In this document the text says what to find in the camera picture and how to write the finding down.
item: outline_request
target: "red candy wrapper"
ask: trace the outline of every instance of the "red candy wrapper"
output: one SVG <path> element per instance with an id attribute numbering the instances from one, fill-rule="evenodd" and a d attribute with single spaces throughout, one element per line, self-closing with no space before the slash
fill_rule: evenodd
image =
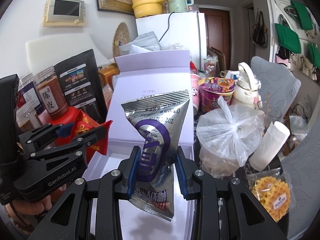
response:
<path id="1" fill-rule="evenodd" d="M 108 133 L 111 123 L 112 121 L 110 120 L 102 124 L 102 126 L 104 126 L 107 130 L 106 137 L 87 148 L 87 163 L 90 162 L 92 156 L 96 151 L 101 153 L 102 155 L 107 155 Z M 100 126 L 100 124 L 98 124 L 90 116 L 88 116 L 80 110 L 75 120 L 75 123 L 71 129 L 71 138 L 78 136 L 79 134 L 85 133 L 87 131 L 90 131 L 91 129 L 96 128 L 98 126 Z"/>

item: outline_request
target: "wooden door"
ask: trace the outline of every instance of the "wooden door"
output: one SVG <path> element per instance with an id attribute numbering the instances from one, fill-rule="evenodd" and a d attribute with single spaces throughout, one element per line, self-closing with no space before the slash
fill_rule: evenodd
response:
<path id="1" fill-rule="evenodd" d="M 200 8 L 199 11 L 205 14 L 207 46 L 222 51 L 226 57 L 226 69 L 230 69 L 231 29 L 229 12 L 208 8 Z"/>

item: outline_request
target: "snack bag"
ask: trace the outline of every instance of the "snack bag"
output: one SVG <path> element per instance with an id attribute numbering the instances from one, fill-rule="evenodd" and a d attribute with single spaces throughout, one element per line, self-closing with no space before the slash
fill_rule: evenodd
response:
<path id="1" fill-rule="evenodd" d="M 290 180 L 280 175 L 280 171 L 281 168 L 277 168 L 247 174 L 251 192 L 276 222 L 288 212 L 292 199 L 294 199 Z"/>
<path id="2" fill-rule="evenodd" d="M 107 130 L 107 135 L 103 140 L 98 141 L 94 145 L 91 145 L 87 148 L 87 163 L 90 162 L 92 159 L 94 153 L 97 151 L 101 153 L 102 155 L 107 155 L 107 149 L 108 149 L 108 132 L 112 121 L 105 122 L 101 124 L 104 126 Z M 75 123 L 73 124 L 73 127 L 71 129 L 71 138 L 85 133 L 93 128 L 96 128 L 100 126 L 95 120 L 93 120 L 90 116 L 88 116 L 86 113 L 84 113 L 82 110 L 79 111 L 79 114 L 75 120 Z"/>
<path id="3" fill-rule="evenodd" d="M 171 221 L 173 167 L 190 97 L 188 90 L 153 95 L 121 104 L 127 120 L 145 138 L 135 192 L 136 207 Z"/>

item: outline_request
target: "box lid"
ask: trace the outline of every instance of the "box lid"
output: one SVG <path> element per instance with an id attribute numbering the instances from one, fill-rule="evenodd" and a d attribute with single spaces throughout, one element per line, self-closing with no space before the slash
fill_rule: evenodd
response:
<path id="1" fill-rule="evenodd" d="M 187 89 L 190 95 L 179 145 L 193 145 L 193 107 L 188 50 L 167 50 L 117 57 L 120 75 L 112 96 L 107 120 L 113 120 L 109 141 L 144 143 L 129 123 L 121 103 L 152 94 Z"/>

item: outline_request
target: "silver foil bag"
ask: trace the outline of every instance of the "silver foil bag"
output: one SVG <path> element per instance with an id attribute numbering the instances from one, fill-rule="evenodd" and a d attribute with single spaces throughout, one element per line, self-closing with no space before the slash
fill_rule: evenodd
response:
<path id="1" fill-rule="evenodd" d="M 121 105 L 128 121 L 146 140 L 130 202 L 171 221 L 174 215 L 172 164 L 189 105 L 189 92 L 152 95 Z"/>

